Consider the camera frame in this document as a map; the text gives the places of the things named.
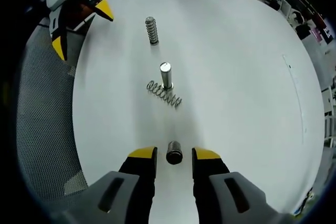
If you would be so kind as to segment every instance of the gray mesh fabric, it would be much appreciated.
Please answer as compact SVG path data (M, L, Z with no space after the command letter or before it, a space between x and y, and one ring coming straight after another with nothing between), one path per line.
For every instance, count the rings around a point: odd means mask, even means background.
M72 128L70 69L52 48L48 28L37 27L22 64L17 152L28 186L51 211L72 206L88 187Z

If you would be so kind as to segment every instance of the white round table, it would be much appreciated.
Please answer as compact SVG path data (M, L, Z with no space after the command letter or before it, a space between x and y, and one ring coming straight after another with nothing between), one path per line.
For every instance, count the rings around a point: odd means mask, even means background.
M218 153L281 212L294 212L323 148L322 96L312 62L286 20L257 0L108 0L78 60L73 130L88 185L137 148L158 147L150 223L197 223L191 149ZM156 19L151 46L145 19ZM176 110L148 93L172 65ZM183 161L170 165L170 141Z

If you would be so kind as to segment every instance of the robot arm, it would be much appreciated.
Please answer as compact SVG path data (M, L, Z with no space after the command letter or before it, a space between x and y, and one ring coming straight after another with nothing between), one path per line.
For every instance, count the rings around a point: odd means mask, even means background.
M113 14L106 0L46 0L49 14L49 31L53 48L62 60L67 60L66 6L84 4L99 16L113 21Z

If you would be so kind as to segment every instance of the metal pin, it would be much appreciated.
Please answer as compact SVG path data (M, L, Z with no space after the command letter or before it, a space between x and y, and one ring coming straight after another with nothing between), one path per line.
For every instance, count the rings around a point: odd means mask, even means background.
M180 143L178 141L171 141L168 144L166 160L171 165L176 165L182 162L182 159L183 159L183 155L182 155Z
M168 62L164 62L160 65L162 88L164 90L172 89L174 87L172 83L172 66Z

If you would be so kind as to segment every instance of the coil spring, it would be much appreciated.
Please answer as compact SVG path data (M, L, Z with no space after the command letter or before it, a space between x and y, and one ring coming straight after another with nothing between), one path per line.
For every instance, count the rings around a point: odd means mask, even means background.
M157 82L150 81L146 88L171 106L175 106L175 108L177 108L182 102L180 97L176 98L176 95L173 95L172 90L164 90Z
M145 21L145 24L146 24L146 28L147 28L149 42L152 45L157 44L159 42L159 38L158 38L158 31L156 29L155 19L153 17L147 17L146 21Z

